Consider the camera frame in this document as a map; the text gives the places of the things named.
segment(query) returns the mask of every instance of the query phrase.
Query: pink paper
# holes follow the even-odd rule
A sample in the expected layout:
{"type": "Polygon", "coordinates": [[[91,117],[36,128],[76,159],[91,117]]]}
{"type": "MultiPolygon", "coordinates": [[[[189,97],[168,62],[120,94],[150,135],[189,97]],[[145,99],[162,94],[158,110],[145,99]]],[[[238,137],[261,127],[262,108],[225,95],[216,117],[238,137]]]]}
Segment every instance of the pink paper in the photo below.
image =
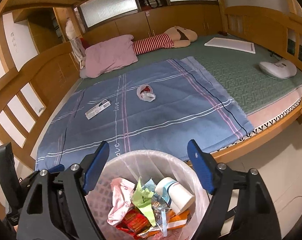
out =
{"type": "Polygon", "coordinates": [[[132,39],[132,35],[122,35],[88,47],[85,50],[86,75],[95,78],[104,72],[137,62],[132,39]]]}
{"type": "Polygon", "coordinates": [[[110,210],[107,220],[110,225],[116,226],[120,223],[131,208],[134,187],[135,184],[123,178],[111,181],[113,208],[110,210]]]}

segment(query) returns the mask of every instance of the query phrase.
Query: trash can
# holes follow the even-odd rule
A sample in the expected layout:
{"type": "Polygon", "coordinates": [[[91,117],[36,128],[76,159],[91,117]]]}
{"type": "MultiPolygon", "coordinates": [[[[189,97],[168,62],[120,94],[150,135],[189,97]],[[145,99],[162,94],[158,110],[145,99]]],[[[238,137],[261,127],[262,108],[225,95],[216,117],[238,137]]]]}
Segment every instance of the trash can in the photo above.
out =
{"type": "Polygon", "coordinates": [[[191,239],[209,206],[208,195],[202,188],[197,175],[186,163],[172,155],[153,150],[137,150],[107,162],[95,189],[86,196],[91,213],[106,240],[133,239],[129,234],[107,223],[108,213],[112,208],[110,182],[118,177],[135,184],[139,177],[142,177],[142,184],[151,178],[157,184],[161,179],[171,177],[193,193],[195,202],[189,208],[191,220],[183,228],[168,231],[168,238],[166,238],[191,239]]]}

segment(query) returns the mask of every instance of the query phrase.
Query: plastic wrapper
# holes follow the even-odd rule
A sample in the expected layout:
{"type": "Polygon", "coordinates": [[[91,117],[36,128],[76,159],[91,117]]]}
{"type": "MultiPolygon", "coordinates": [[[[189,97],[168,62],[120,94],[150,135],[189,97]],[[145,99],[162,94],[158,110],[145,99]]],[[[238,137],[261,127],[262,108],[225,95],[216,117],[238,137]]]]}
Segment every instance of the plastic wrapper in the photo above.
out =
{"type": "Polygon", "coordinates": [[[132,240],[132,236],[107,223],[108,213],[112,208],[110,182],[121,177],[137,183],[140,176],[143,184],[151,178],[157,184],[161,179],[171,177],[195,195],[195,202],[189,208],[192,216],[189,223],[183,228],[173,230],[174,240],[191,239],[209,206],[208,196],[197,175],[187,164],[172,155],[138,150],[107,162],[95,189],[86,197],[92,215],[106,240],[132,240]]]}
{"type": "Polygon", "coordinates": [[[137,96],[140,100],[152,102],[155,99],[152,87],[149,85],[141,85],[137,88],[137,96]]]}
{"type": "Polygon", "coordinates": [[[153,209],[155,222],[158,226],[162,226],[162,211],[165,212],[166,222],[169,222],[171,217],[175,216],[175,213],[170,208],[170,206],[166,203],[166,201],[157,193],[155,193],[152,197],[151,206],[153,209]]]}

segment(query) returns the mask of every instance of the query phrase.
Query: blue plaid blanket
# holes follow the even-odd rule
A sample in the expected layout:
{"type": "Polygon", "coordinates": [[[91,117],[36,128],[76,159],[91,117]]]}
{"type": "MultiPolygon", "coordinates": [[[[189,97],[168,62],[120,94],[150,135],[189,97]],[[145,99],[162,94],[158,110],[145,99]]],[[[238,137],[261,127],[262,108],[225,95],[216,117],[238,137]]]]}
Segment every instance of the blue plaid blanket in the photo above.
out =
{"type": "Polygon", "coordinates": [[[51,122],[36,169],[80,163],[103,140],[110,144],[109,160],[151,149],[186,161],[190,139],[210,153],[251,131],[242,109],[193,57],[169,59],[74,93],[51,122]],[[153,88],[154,101],[138,98],[143,84],[153,88]],[[88,120],[85,113],[105,99],[111,106],[88,120]]]}

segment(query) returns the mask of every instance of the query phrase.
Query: tiled floor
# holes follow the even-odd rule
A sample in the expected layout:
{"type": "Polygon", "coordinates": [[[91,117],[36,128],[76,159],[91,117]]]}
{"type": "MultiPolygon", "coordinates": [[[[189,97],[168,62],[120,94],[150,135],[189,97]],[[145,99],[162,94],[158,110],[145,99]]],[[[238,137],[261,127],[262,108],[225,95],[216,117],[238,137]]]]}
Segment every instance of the tiled floor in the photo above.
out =
{"type": "MultiPolygon", "coordinates": [[[[228,165],[238,171],[259,170],[274,202],[284,237],[302,214],[302,197],[297,197],[302,196],[302,125],[295,121],[271,141],[228,165]]],[[[234,192],[230,209],[236,202],[234,192]]],[[[221,233],[229,232],[231,225],[232,219],[225,223],[221,233]]]]}

